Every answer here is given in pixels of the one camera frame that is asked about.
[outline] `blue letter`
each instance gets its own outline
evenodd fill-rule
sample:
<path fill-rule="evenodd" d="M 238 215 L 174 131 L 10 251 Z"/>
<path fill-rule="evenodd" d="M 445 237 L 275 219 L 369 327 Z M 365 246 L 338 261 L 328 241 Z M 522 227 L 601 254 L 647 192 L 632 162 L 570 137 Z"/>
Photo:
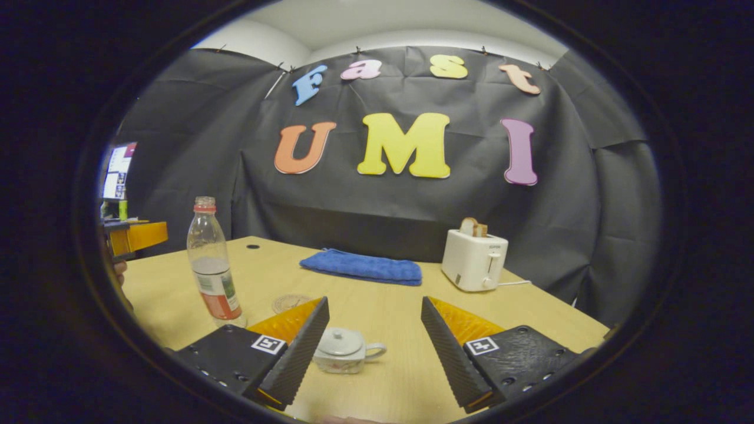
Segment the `blue letter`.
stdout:
<path fill-rule="evenodd" d="M 314 68 L 313 71 L 307 73 L 293 83 L 293 87 L 299 95 L 299 99 L 296 101 L 296 106 L 300 106 L 301 103 L 311 99 L 320 90 L 319 88 L 316 88 L 315 85 L 322 83 L 322 75 L 320 72 L 325 72 L 326 70 L 327 66 L 319 65 Z"/>

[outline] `bottle label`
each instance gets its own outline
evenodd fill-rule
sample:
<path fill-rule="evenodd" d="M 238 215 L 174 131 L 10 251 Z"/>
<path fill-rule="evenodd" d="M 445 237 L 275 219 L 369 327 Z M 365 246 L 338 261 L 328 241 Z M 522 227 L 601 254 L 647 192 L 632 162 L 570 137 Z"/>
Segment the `bottle label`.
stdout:
<path fill-rule="evenodd" d="M 210 314 L 218 319 L 236 319 L 241 315 L 241 306 L 235 295 L 231 270 L 216 274 L 201 274 L 194 271 L 199 293 Z"/>

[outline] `letter m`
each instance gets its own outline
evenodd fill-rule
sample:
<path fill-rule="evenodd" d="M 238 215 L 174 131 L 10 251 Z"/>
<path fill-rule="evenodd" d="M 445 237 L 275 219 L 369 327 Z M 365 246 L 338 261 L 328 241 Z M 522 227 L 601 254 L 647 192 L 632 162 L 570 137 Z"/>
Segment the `letter m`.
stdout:
<path fill-rule="evenodd" d="M 447 178 L 450 167 L 445 163 L 445 126 L 450 118 L 441 113 L 422 113 L 407 133 L 389 113 L 374 113 L 363 120 L 369 128 L 366 136 L 364 161 L 357 166 L 359 174 L 382 175 L 387 166 L 382 151 L 393 172 L 400 174 L 416 151 L 416 159 L 409 172 L 416 177 Z"/>

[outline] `monitor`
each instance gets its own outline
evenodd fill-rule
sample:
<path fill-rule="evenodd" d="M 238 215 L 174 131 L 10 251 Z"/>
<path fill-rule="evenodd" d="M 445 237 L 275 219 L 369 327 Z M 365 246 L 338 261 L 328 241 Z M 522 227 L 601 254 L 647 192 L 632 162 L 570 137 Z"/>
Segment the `monitor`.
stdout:
<path fill-rule="evenodd" d="M 102 197 L 105 200 L 123 200 L 126 188 L 126 174 L 131 164 L 136 143 L 117 145 L 110 154 L 107 174 L 103 185 Z"/>

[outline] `toaster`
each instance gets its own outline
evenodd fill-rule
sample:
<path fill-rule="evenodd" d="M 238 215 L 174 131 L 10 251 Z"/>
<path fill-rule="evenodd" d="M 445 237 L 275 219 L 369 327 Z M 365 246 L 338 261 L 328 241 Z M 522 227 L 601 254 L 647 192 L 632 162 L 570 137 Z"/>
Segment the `toaster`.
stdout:
<path fill-rule="evenodd" d="M 500 281 L 508 240 L 494 235 L 473 236 L 448 230 L 443 273 L 463 291 L 494 290 Z"/>

